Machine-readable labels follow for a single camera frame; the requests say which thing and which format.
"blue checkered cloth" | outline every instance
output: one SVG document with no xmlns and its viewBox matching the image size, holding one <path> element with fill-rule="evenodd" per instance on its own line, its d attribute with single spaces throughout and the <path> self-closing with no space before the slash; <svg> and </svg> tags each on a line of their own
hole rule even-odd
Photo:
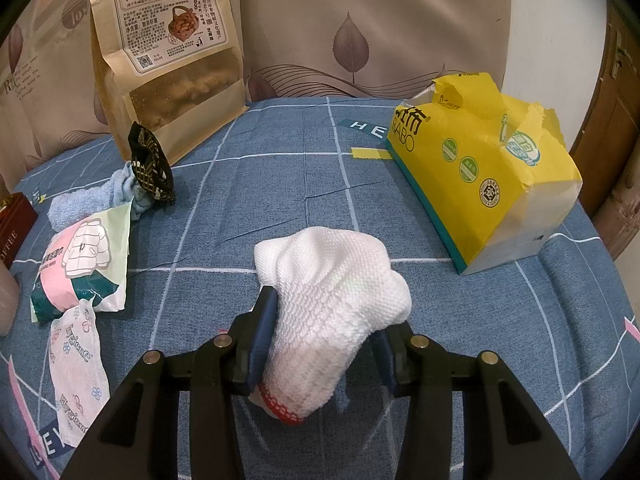
<svg viewBox="0 0 640 480">
<path fill-rule="evenodd" d="M 395 105 L 339 98 L 260 102 L 174 166 L 175 205 L 153 208 L 132 224 L 126 309 L 97 314 L 111 390 L 147 349 L 193 350 L 252 306 L 256 243 L 311 225 L 358 229 L 385 243 L 407 281 L 414 330 L 449 351 L 498 352 L 581 476 L 600 478 L 640 414 L 640 344 L 625 330 L 625 317 L 634 315 L 601 240 L 576 205 L 538 256 L 459 276 L 395 162 L 350 154 L 352 146 L 383 147 L 381 130 L 373 127 L 388 126 Z M 4 362 L 13 357 L 34 423 L 46 427 L 56 417 L 49 325 L 31 323 L 28 298 L 54 234 L 46 215 L 50 198 L 105 182 L 121 166 L 113 141 L 103 138 L 50 160 L 17 186 L 47 199 L 36 206 L 38 221 L 11 268 L 20 306 L 10 334 L 0 338 L 0 425 L 42 479 L 46 469 L 29 452 Z M 187 406 L 184 394 L 182 478 L 190 475 Z M 246 399 L 235 400 L 234 408 L 248 479 L 395 475 L 408 400 L 391 400 L 381 387 L 368 342 L 333 398 L 297 427 Z M 62 470 L 69 457 L 55 452 L 51 462 Z M 451 477 L 461 479 L 460 396 L 454 398 L 451 459 Z"/>
</svg>

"qr code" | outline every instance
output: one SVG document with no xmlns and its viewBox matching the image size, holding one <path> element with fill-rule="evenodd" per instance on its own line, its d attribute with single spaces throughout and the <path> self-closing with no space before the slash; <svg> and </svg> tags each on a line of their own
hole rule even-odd
<svg viewBox="0 0 640 480">
<path fill-rule="evenodd" d="M 151 58 L 149 56 L 140 56 L 138 58 L 138 63 L 140 63 L 140 66 L 142 68 L 147 68 L 148 66 L 153 66 L 154 62 L 151 61 Z"/>
</svg>

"wooden door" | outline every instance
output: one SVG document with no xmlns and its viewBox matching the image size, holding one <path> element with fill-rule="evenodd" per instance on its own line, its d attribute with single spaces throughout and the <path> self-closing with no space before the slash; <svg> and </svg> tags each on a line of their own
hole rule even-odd
<svg viewBox="0 0 640 480">
<path fill-rule="evenodd" d="M 570 152 L 582 175 L 580 202 L 590 217 L 616 185 L 640 133 L 640 46 L 611 4 L 607 22 L 600 76 Z"/>
</svg>

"blue and white oval logo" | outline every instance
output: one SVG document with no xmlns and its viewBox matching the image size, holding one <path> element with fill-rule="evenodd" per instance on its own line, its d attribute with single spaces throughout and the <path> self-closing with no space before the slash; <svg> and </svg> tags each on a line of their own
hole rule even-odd
<svg viewBox="0 0 640 480">
<path fill-rule="evenodd" d="M 526 162 L 529 166 L 535 166 L 540 160 L 540 150 L 533 139 L 522 132 L 515 132 L 507 141 L 507 150 L 511 155 Z"/>
</svg>

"pink stripe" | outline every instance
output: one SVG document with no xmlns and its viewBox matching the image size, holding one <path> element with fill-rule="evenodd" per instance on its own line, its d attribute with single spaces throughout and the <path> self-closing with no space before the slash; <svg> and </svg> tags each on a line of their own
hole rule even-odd
<svg viewBox="0 0 640 480">
<path fill-rule="evenodd" d="M 51 476 L 53 476 L 53 480 L 60 480 L 60 473 L 56 471 L 56 468 L 53 467 L 53 464 L 49 461 L 47 452 L 44 449 L 44 444 L 40 439 L 40 434 L 38 433 L 36 425 L 31 418 L 31 413 L 27 408 L 27 403 L 24 400 L 20 384 L 18 384 L 18 379 L 15 375 L 14 359 L 12 356 L 9 356 L 9 382 L 11 383 L 11 389 L 14 391 L 15 402 L 18 403 L 18 408 L 20 409 L 24 423 L 27 426 L 31 445 L 38 451 L 40 457 L 44 460 L 47 469 L 51 473 Z"/>
<path fill-rule="evenodd" d="M 76 296 L 71 280 L 65 276 L 65 269 L 62 267 L 62 256 L 65 254 L 66 248 L 76 234 L 79 225 L 80 222 L 77 222 L 65 228 L 52 239 L 45 256 L 58 248 L 63 248 L 63 251 L 54 259 L 43 262 L 42 266 L 50 265 L 50 267 L 47 267 L 40 273 L 42 288 L 47 295 L 47 299 L 60 312 L 76 306 L 80 301 Z"/>
<path fill-rule="evenodd" d="M 629 332 L 634 337 L 634 339 L 640 343 L 640 331 L 626 317 L 625 317 L 625 328 L 626 328 L 626 331 Z"/>
</svg>

